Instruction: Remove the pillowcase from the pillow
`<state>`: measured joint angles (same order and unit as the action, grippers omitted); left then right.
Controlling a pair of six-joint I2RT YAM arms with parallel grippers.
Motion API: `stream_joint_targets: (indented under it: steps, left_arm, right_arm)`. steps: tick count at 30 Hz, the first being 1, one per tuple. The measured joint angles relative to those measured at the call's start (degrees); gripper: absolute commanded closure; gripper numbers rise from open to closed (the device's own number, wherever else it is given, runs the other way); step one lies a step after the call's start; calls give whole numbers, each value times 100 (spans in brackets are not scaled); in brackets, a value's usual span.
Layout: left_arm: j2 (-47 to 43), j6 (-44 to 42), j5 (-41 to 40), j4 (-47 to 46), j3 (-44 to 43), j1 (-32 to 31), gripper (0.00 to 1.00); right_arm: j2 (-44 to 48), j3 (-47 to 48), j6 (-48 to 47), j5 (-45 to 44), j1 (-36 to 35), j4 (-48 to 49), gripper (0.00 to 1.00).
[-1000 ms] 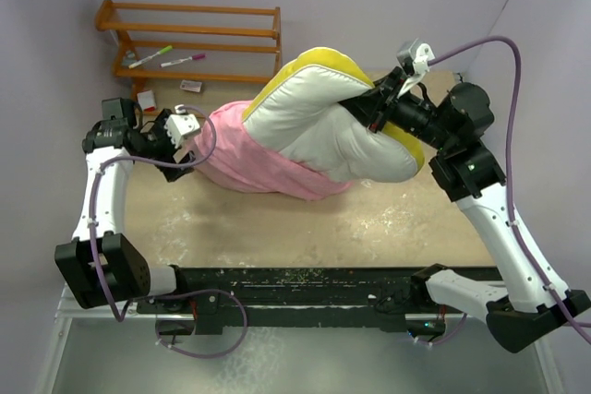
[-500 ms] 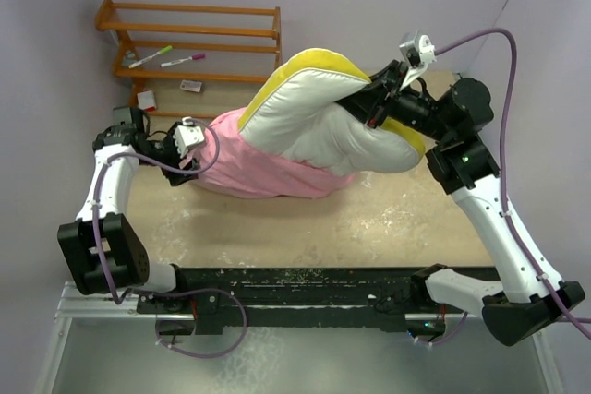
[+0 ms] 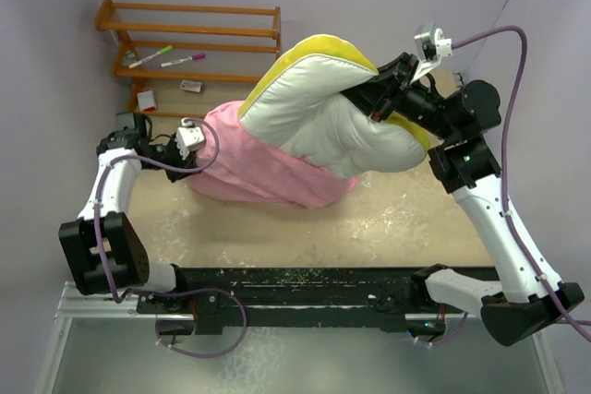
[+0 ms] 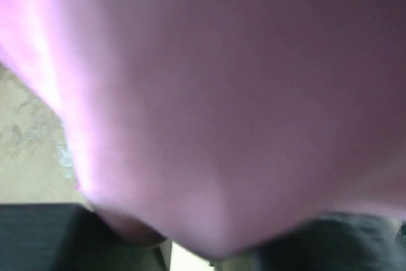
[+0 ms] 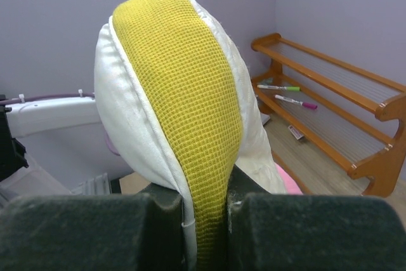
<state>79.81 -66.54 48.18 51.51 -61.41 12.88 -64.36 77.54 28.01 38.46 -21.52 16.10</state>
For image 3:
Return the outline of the white yellow pillow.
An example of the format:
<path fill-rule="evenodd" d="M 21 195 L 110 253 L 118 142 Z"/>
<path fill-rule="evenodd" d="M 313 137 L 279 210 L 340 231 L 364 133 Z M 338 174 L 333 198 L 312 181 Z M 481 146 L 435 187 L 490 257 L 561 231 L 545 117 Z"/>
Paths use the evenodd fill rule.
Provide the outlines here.
<path fill-rule="evenodd" d="M 426 158 L 427 132 L 401 116 L 374 122 L 342 94 L 377 73 L 352 43 L 312 35 L 279 57 L 237 117 L 255 139 L 338 179 L 404 172 Z"/>

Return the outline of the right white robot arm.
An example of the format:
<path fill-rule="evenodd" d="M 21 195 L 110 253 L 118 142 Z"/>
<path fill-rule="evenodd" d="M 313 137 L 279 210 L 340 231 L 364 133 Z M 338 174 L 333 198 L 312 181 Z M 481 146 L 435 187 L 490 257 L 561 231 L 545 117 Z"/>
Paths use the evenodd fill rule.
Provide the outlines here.
<path fill-rule="evenodd" d="M 495 87 L 473 80 L 450 96 L 416 77 L 417 58 L 403 53 L 378 75 L 343 95 L 375 122 L 397 114 L 440 140 L 428 163 L 447 194 L 462 208 L 499 276 L 480 281 L 434 265 L 412 278 L 411 302 L 421 312 L 446 304 L 478 316 L 490 336 L 511 346 L 559 322 L 585 299 L 545 260 L 509 199 L 504 169 L 484 134 L 501 123 Z"/>

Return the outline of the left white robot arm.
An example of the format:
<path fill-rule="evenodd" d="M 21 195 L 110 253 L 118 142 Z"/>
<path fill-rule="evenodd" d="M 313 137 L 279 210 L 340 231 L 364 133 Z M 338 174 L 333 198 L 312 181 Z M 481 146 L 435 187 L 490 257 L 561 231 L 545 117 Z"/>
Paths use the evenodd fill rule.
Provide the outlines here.
<path fill-rule="evenodd" d="M 205 135 L 196 119 L 181 120 L 163 143 L 152 134 L 151 119 L 141 113 L 120 113 L 116 129 L 101 139 L 98 171 L 90 196 L 78 216 L 60 225 L 58 238 L 78 291 L 84 295 L 123 297 L 126 291 L 158 293 L 158 303 L 170 313 L 187 308 L 190 291 L 177 282 L 174 265 L 157 264 L 127 217 L 133 187 L 141 171 L 164 164 L 171 182 L 197 167 L 197 151 Z"/>

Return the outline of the pink satin pillowcase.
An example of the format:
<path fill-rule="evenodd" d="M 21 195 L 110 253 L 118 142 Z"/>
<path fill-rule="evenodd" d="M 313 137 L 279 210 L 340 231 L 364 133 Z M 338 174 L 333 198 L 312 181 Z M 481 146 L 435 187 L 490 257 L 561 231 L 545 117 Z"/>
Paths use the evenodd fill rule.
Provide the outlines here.
<path fill-rule="evenodd" d="M 294 158 L 253 138 L 238 122 L 240 101 L 223 103 L 205 116 L 219 141 L 215 162 L 187 182 L 196 192 L 222 201 L 324 208 L 354 190 L 358 179 Z"/>

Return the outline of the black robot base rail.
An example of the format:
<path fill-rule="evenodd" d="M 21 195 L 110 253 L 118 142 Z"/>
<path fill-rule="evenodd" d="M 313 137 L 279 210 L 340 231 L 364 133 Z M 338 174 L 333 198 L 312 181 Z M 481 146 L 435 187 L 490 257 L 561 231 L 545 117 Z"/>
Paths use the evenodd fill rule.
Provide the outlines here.
<path fill-rule="evenodd" d="M 225 327 L 376 328 L 435 340 L 449 309 L 412 293 L 414 268 L 184 268 L 175 297 L 144 295 L 141 314 Z"/>

